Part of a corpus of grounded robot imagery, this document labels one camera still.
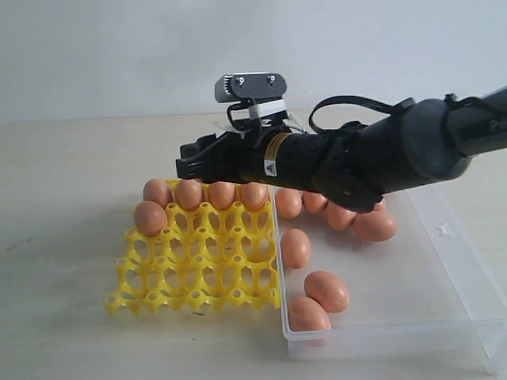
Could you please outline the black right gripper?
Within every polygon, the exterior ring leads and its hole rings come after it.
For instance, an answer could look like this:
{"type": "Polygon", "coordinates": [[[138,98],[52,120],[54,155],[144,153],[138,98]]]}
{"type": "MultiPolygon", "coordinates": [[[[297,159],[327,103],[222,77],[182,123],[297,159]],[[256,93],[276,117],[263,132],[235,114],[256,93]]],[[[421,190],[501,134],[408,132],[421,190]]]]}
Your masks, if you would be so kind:
{"type": "Polygon", "coordinates": [[[241,138],[225,132],[199,137],[180,147],[177,177],[214,183],[272,184],[298,190],[342,190],[350,182],[344,168],[351,131],[299,133],[277,128],[241,138]]]}

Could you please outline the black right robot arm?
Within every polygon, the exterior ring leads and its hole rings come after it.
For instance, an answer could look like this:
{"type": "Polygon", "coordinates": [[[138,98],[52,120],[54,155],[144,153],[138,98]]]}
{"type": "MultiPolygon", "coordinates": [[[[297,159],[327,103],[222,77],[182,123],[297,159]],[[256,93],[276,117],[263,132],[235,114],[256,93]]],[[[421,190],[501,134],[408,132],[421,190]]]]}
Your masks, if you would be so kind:
{"type": "Polygon", "coordinates": [[[347,96],[326,104],[360,105],[384,118],[310,133],[280,126],[258,136],[206,135],[181,148],[177,175],[206,184],[257,182],[314,192],[366,213],[386,194],[456,179],[474,156],[506,146],[504,89],[396,105],[347,96]]]}

